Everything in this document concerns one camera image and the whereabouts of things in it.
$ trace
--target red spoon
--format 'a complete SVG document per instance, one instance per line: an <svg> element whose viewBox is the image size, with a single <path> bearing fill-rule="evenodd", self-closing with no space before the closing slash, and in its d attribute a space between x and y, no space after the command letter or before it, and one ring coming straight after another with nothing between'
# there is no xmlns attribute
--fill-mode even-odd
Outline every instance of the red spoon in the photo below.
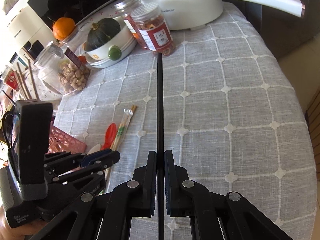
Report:
<svg viewBox="0 0 320 240"><path fill-rule="evenodd" d="M108 149L112 145L113 141L116 138L117 134L117 126L113 122L112 124L109 125L107 131L106 131L106 136L104 138L104 145L101 146L101 150Z"/></svg>

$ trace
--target white bowl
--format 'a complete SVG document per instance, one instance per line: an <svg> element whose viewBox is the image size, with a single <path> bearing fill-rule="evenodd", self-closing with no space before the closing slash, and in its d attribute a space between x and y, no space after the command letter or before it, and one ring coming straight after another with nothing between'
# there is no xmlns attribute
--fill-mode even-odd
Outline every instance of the white bowl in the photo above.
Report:
<svg viewBox="0 0 320 240"><path fill-rule="evenodd" d="M133 37L121 16L114 19L120 24L120 32L101 47L86 51L86 53L95 60L109 59L108 53L110 47L117 46L120 49Z"/></svg>
<svg viewBox="0 0 320 240"><path fill-rule="evenodd" d="M119 62L120 60L124 59L126 56L128 56L131 51L133 51L134 47L137 45L137 40L132 36L132 38L121 48L122 55L121 57L113 61L109 58L103 59L103 60L95 60L91 58L87 53L85 54L87 62L95 68L105 68L105 67L110 67L114 65L115 63Z"/></svg>

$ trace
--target metal pin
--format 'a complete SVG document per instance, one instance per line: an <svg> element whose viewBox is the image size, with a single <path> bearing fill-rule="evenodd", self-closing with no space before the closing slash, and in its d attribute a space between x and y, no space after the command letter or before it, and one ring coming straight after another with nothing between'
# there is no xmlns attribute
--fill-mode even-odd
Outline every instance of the metal pin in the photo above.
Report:
<svg viewBox="0 0 320 240"><path fill-rule="evenodd" d="M193 187L195 183L190 179L186 179L185 181L182 182L182 185L183 187Z"/></svg>
<svg viewBox="0 0 320 240"><path fill-rule="evenodd" d="M231 192L231 193L229 194L229 198L230 198L232 201L238 201L238 200L240 200L241 196L240 196L240 194L237 193L237 192Z"/></svg>
<svg viewBox="0 0 320 240"><path fill-rule="evenodd" d="M93 199L93 196L90 194L90 193L84 193L82 196L81 196L81 200L83 202L89 202Z"/></svg>
<svg viewBox="0 0 320 240"><path fill-rule="evenodd" d="M135 187L139 186L139 182L137 182L136 180L130 180L127 182L127 186L129 188L135 188Z"/></svg>

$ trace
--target human hand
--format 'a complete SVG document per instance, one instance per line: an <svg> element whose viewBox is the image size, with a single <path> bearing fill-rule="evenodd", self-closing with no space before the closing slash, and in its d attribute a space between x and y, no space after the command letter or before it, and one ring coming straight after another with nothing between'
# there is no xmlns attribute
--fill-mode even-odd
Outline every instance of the human hand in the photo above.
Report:
<svg viewBox="0 0 320 240"><path fill-rule="evenodd" d="M35 220L17 228L10 228L3 206L0 207L0 240L24 240L24 236L38 233L45 225L46 222Z"/></svg>

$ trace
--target pink basket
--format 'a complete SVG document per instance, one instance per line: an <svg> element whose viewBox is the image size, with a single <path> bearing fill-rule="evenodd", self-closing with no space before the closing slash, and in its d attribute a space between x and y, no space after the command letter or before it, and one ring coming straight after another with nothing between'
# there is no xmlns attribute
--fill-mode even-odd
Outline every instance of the pink basket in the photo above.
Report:
<svg viewBox="0 0 320 240"><path fill-rule="evenodd" d="M83 153L87 145L78 139L68 135L64 131L52 125L50 126L50 135L49 135L49 152L71 152L74 153Z"/></svg>

